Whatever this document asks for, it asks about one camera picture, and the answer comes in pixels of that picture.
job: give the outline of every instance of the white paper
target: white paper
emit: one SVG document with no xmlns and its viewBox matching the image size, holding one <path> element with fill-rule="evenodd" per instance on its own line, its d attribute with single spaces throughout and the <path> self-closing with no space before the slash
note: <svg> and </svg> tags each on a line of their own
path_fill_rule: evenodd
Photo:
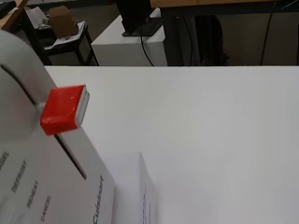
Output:
<svg viewBox="0 0 299 224">
<path fill-rule="evenodd" d="M 30 22 L 35 28 L 38 26 L 38 24 L 40 24 L 43 20 L 47 18 L 45 13 L 43 13 L 43 11 L 39 7 L 26 10 L 26 12 Z"/>
<path fill-rule="evenodd" d="M 52 46 L 45 47 L 45 49 L 52 49 L 57 45 L 70 43 L 70 42 L 73 42 L 75 40 L 80 39 L 80 37 L 83 33 L 83 30 L 84 30 L 84 26 L 85 26 L 85 21 L 82 21 L 82 22 L 78 23 L 78 34 L 77 35 L 71 35 L 68 38 L 65 38 L 65 37 L 64 38 L 59 38 L 55 41 L 55 43 Z"/>
</svg>

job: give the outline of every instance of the monitor stand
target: monitor stand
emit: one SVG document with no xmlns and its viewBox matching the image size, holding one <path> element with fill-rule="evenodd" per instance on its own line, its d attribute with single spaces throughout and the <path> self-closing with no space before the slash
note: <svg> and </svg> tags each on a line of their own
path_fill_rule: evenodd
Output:
<svg viewBox="0 0 299 224">
<path fill-rule="evenodd" d="M 158 29 L 163 25 L 161 17 L 150 18 L 149 22 L 143 24 L 142 36 L 153 36 Z M 141 26 L 139 26 L 131 35 L 124 32 L 123 36 L 141 36 Z"/>
</svg>

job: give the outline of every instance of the white table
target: white table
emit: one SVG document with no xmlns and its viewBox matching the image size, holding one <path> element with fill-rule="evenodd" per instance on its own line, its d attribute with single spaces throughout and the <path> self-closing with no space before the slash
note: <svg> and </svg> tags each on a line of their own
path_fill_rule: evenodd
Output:
<svg viewBox="0 0 299 224">
<path fill-rule="evenodd" d="M 161 17 L 156 9 L 151 17 Z M 150 66 L 138 36 L 122 36 L 122 18 L 119 16 L 92 43 L 97 61 L 102 66 Z M 167 66 L 164 52 L 163 26 L 151 37 L 143 37 L 145 51 L 155 66 Z"/>
<path fill-rule="evenodd" d="M 161 224 L 299 221 L 299 68 L 48 67 L 99 154 L 142 151 Z"/>
</svg>

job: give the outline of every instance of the cardboard box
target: cardboard box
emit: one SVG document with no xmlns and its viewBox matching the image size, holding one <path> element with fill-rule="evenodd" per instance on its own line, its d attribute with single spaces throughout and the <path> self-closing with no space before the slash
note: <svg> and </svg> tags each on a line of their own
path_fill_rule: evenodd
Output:
<svg viewBox="0 0 299 224">
<path fill-rule="evenodd" d="M 78 25 L 67 7 L 54 7 L 49 11 L 49 23 L 57 38 L 76 35 Z"/>
<path fill-rule="evenodd" d="M 141 153 L 104 160 L 115 181 L 112 224 L 158 224 L 158 195 Z"/>
</svg>

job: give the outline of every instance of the table leg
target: table leg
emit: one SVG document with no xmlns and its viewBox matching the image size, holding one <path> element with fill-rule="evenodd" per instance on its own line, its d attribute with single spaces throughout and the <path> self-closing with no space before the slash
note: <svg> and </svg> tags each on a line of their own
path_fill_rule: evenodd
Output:
<svg viewBox="0 0 299 224">
<path fill-rule="evenodd" d="M 183 56 L 179 37 L 178 18 L 168 16 L 164 8 L 161 8 L 161 14 L 164 19 L 164 51 L 168 66 L 183 66 Z"/>
<path fill-rule="evenodd" d="M 33 27 L 32 23 L 30 22 L 26 11 L 24 10 L 21 15 L 21 28 L 25 32 L 32 48 L 36 52 L 37 56 L 41 60 L 44 65 L 52 65 L 47 52 L 45 51 L 44 47 L 41 45 L 35 28 Z"/>
</svg>

